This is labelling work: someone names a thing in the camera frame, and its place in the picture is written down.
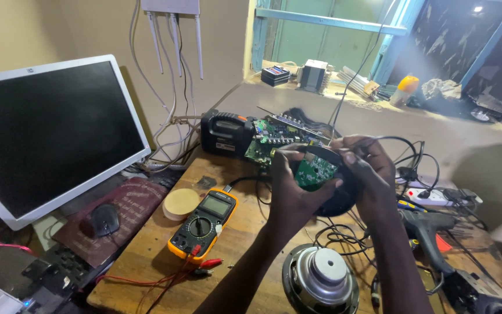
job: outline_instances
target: wooden disc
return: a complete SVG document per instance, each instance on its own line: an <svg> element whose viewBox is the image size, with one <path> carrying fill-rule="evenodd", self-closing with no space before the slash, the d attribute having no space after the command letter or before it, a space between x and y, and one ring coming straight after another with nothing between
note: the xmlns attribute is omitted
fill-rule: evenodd
<svg viewBox="0 0 502 314"><path fill-rule="evenodd" d="M189 216L199 205L201 198L192 189L177 189L171 191L164 199L164 215L168 219L181 221Z"/></svg>

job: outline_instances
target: wooden table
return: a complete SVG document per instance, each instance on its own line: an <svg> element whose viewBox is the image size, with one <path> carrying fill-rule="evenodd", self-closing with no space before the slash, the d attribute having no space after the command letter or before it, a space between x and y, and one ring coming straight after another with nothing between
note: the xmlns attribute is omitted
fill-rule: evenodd
<svg viewBox="0 0 502 314"><path fill-rule="evenodd" d="M236 178L256 173L257 168L246 161L202 153L173 189L191 188L203 197L211 187L223 188ZM152 313L191 313L194 311L230 271L228 266L235 264L245 253L257 232L267 221L269 208L263 204L259 206L255 196L255 182L240 182L231 193L238 197L239 206L207 256L209 259L222 258L224 262L215 267L213 275L208 278L189 279L173 286ZM270 193L264 186L259 190L259 194L264 200L270 199ZM358 235L363 234L350 215L342 215L333 220L336 224L349 224ZM182 260L168 251L166 242L179 225L180 222L165 218L162 207L159 207L113 264L108 275L139 281L157 281L177 271ZM311 237L315 237L317 231L325 226L317 221L308 224L306 229ZM323 239L322 244L327 241L325 236L321 239ZM492 244L490 236L478 229L464 230L461 241L502 286L502 256ZM249 306L248 313L295 313L282 289L282 263L294 247L308 242L311 242L311 239L303 229L280 252L264 277ZM338 243L333 243L330 247L340 252L357 249L352 245ZM367 253L370 258L373 258L373 250L368 250ZM445 257L453 267L481 274L477 266L460 249L452 249L445 254ZM375 269L370 266L363 254L346 256L345 261L358 277L361 291L358 313L374 313L370 301L369 284L375 274ZM144 313L161 290L156 288L151 291L137 312L138 303L147 289L136 284L105 279L96 286L87 301L95 307L112 310L114 313ZM454 313L443 295L441 299L446 312Z"/></svg>

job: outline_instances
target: multimeter dial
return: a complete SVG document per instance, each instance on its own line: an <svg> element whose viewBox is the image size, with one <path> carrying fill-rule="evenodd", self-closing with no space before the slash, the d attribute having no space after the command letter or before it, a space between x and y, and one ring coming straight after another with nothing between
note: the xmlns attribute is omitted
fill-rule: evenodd
<svg viewBox="0 0 502 314"><path fill-rule="evenodd" d="M189 223L189 232L192 236L201 238L210 233L212 223L204 217L197 217Z"/></svg>

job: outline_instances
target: hand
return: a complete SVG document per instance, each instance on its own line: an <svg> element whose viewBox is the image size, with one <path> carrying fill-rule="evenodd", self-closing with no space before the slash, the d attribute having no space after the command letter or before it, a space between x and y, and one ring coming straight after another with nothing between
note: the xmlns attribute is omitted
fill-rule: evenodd
<svg viewBox="0 0 502 314"><path fill-rule="evenodd" d="M320 189L307 192L297 186L288 161L301 161L304 153L297 151L300 144L280 147L270 166L272 175L272 203L267 227L283 240L285 245L313 216L321 205L332 197L334 190L343 182L327 181Z"/></svg>
<svg viewBox="0 0 502 314"><path fill-rule="evenodd" d="M361 219L370 225L396 212L394 176L396 168L379 141L371 136L351 135L334 140L332 150L363 182L356 207Z"/></svg>

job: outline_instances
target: multimeter display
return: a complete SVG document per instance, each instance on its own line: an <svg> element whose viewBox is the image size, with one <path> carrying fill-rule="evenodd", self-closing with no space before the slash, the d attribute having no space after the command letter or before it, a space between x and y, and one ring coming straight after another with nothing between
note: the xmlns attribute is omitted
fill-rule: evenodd
<svg viewBox="0 0 502 314"><path fill-rule="evenodd" d="M230 208L231 204L223 202L215 197L207 196L200 206L204 207L207 210L212 210L213 212L219 213L221 216L224 216L226 210Z"/></svg>
<svg viewBox="0 0 502 314"><path fill-rule="evenodd" d="M212 188L168 241L168 249L185 258L196 245L201 251L191 260L194 264L204 261L206 254L216 242L218 234L226 226L238 205L235 196Z"/></svg>

